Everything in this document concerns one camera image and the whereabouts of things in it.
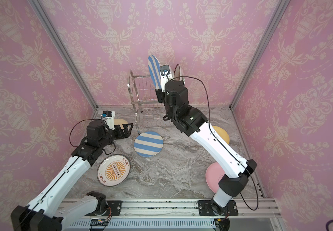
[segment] pink damask wallpaper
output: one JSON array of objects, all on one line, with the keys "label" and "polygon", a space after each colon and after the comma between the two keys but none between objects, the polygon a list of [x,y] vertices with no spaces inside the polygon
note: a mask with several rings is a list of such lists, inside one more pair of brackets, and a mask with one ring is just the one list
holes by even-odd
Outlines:
[{"label": "pink damask wallpaper", "polygon": [[325,230],[333,219],[333,0],[290,2],[235,113],[288,230]]},{"label": "pink damask wallpaper", "polygon": [[0,0],[0,230],[62,168],[70,129],[92,112],[29,3]]},{"label": "pink damask wallpaper", "polygon": [[[231,103],[278,0],[41,0],[99,105],[128,105],[127,79],[154,54]],[[192,104],[204,88],[186,80]]]}]

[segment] orange sunburst design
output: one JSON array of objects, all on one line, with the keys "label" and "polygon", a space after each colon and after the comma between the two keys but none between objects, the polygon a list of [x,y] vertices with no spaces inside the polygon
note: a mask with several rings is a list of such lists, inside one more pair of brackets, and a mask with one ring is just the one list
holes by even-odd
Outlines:
[{"label": "orange sunburst design", "polygon": [[125,173],[125,164],[121,161],[114,161],[107,166],[106,178],[109,180],[118,180]]}]

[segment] pink plate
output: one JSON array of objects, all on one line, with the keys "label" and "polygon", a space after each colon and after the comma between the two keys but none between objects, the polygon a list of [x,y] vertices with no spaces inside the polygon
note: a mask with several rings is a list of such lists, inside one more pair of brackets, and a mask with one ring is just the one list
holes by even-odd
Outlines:
[{"label": "pink plate", "polygon": [[224,170],[218,162],[212,163],[206,170],[205,179],[209,188],[216,193],[218,191],[218,183],[224,176]]}]

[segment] metal wire rack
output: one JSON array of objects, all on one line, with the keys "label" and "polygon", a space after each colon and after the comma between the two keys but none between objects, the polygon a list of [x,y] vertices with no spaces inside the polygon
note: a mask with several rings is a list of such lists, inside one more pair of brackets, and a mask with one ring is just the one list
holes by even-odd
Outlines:
[{"label": "metal wire rack", "polygon": [[131,70],[127,86],[138,134],[141,134],[141,129],[174,126],[171,121],[163,120],[164,104],[158,102],[150,75],[133,75]]}]

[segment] marble surface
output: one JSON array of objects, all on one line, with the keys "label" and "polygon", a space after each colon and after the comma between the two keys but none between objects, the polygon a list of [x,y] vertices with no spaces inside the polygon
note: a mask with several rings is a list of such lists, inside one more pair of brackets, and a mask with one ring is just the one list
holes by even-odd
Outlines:
[{"label": "marble surface", "polygon": [[[206,117],[208,116],[207,107],[198,108]],[[116,118],[134,123],[133,108],[99,108],[98,117],[103,110],[113,110]],[[230,137],[229,145],[240,155],[248,158],[229,108],[211,107],[210,120],[212,125],[227,131]],[[117,148],[113,153],[125,155],[130,160],[131,171],[128,178],[114,187],[101,185],[97,180],[97,169],[108,157],[102,155],[76,182],[66,198],[82,198],[90,191],[103,193],[107,198],[212,198],[214,196],[206,184],[205,172],[215,160],[201,145],[175,127],[141,128],[141,132],[145,131],[155,131],[163,137],[164,146],[160,153],[150,158],[136,154],[133,143],[138,133],[134,127],[129,138],[115,141]],[[111,152],[113,146],[107,147],[106,150]],[[244,197],[256,197],[251,180],[242,194]]]}]

